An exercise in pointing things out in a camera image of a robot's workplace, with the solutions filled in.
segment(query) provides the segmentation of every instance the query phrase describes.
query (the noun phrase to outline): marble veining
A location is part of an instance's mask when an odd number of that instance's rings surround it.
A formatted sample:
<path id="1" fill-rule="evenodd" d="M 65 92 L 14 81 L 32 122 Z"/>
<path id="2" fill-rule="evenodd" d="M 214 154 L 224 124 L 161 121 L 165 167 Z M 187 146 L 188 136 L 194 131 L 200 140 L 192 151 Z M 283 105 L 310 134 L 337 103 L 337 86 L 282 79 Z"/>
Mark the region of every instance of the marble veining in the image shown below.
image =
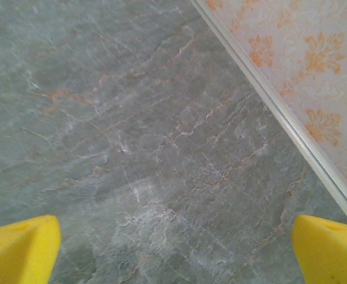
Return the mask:
<path id="1" fill-rule="evenodd" d="M 186 0 L 0 0 L 0 225 L 54 214 L 50 283 L 303 283 L 347 222 Z"/>

